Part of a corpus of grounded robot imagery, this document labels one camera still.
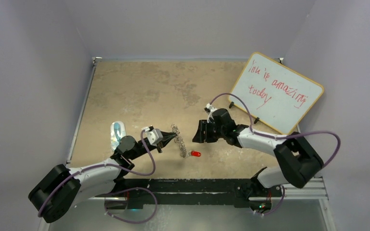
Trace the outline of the silver disc with keyrings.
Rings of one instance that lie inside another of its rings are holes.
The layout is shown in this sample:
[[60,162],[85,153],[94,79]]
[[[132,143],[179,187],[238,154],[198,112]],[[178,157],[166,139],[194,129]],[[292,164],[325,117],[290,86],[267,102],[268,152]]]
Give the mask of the silver disc with keyrings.
[[187,156],[186,145],[185,145],[185,142],[184,142],[183,138],[180,136],[180,130],[177,127],[177,125],[175,125],[175,124],[172,124],[171,128],[172,128],[172,132],[176,133],[176,135],[177,135],[174,138],[174,142],[179,145],[180,156],[182,158],[186,158],[186,156]]

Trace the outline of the keys with red green tags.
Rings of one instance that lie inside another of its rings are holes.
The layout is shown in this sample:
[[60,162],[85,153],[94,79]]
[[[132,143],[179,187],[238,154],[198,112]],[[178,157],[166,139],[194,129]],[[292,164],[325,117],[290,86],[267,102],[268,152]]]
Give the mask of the keys with red green tags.
[[201,153],[197,151],[188,152],[188,156],[201,157]]

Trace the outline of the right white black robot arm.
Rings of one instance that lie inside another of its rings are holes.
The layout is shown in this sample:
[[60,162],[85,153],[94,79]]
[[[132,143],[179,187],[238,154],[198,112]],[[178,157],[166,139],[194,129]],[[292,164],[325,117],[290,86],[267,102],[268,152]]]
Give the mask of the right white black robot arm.
[[291,184],[303,188],[323,167],[324,162],[299,133],[276,136],[251,131],[248,125],[236,124],[227,109],[212,109],[208,119],[198,122],[192,139],[195,143],[213,143],[223,139],[238,148],[254,149],[274,156],[278,166],[264,167],[251,178],[251,189],[262,196],[273,186]]

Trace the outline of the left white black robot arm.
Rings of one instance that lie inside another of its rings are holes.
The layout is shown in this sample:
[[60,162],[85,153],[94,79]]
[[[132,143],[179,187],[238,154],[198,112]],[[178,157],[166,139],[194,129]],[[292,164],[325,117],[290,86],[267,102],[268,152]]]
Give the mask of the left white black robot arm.
[[52,223],[86,199],[102,194],[118,197],[124,192],[121,180],[128,173],[151,176],[156,170],[153,156],[150,156],[153,169],[149,173],[134,171],[132,161],[150,155],[152,150],[161,153],[177,133],[146,127],[140,137],[139,141],[129,135],[119,138],[113,154],[102,162],[85,167],[67,168],[64,164],[53,167],[28,195],[38,217]]

